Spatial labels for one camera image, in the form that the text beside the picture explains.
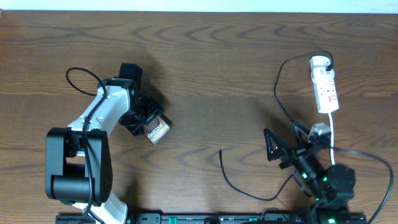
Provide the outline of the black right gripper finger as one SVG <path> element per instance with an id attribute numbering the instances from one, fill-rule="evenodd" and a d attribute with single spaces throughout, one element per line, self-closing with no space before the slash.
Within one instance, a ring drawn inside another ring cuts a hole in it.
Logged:
<path id="1" fill-rule="evenodd" d="M 296 120 L 293 120 L 291 122 L 291 127 L 292 127 L 292 131 L 296 137 L 301 137 L 302 134 L 305 134 L 308 136 L 310 133 L 310 130 L 307 127 L 305 127 L 303 124 L 299 123 Z"/>
<path id="2" fill-rule="evenodd" d="M 266 128 L 264 130 L 264 137 L 266 140 L 266 151 L 268 161 L 280 159 L 281 161 L 290 161 L 291 147 L 276 133 Z"/>

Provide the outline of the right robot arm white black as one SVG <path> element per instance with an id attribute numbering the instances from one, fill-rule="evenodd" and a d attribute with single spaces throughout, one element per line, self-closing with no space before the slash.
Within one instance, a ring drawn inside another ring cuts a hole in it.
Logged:
<path id="1" fill-rule="evenodd" d="M 317 159 L 320 151 L 331 148 L 329 125 L 317 123 L 308 129 L 293 121 L 291 126 L 297 142 L 294 146 L 272 130 L 264 130 L 267 159 L 279 159 L 281 169 L 293 166 L 318 200 L 318 207 L 332 209 L 347 206 L 348 201 L 354 197 L 354 170 L 338 164 L 325 169 Z"/>

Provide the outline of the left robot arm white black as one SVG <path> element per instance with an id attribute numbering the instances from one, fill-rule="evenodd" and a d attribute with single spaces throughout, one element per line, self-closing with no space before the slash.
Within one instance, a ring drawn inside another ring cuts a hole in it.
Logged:
<path id="1" fill-rule="evenodd" d="M 98 85 L 92 103 L 66 128 L 52 128 L 46 137 L 47 197 L 81 210 L 58 215 L 56 223 L 135 223 L 131 208 L 112 191 L 109 137 L 117 124 L 157 144 L 170 125 L 153 98 L 142 96 L 139 82 L 109 78 Z"/>

